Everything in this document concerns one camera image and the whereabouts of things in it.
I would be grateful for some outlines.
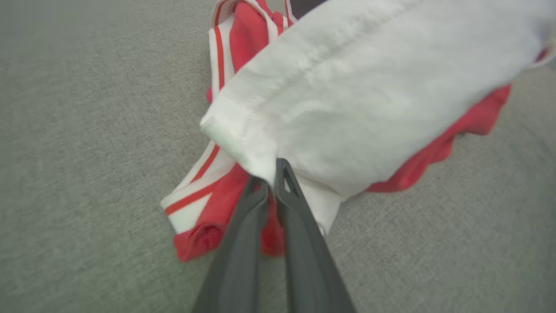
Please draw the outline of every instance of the gray background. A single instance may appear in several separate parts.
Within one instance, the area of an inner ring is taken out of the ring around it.
[[[191,308],[212,255],[180,263],[158,202],[208,141],[213,3],[0,3],[0,310]],[[360,312],[556,311],[555,99],[527,73],[490,136],[343,205],[327,242]],[[261,312],[283,277],[265,258]]]

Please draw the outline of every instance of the white garment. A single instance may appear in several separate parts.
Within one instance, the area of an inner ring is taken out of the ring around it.
[[[555,0],[329,0],[246,64],[201,127],[270,184],[286,158],[328,231],[340,201],[533,64],[555,17]]]

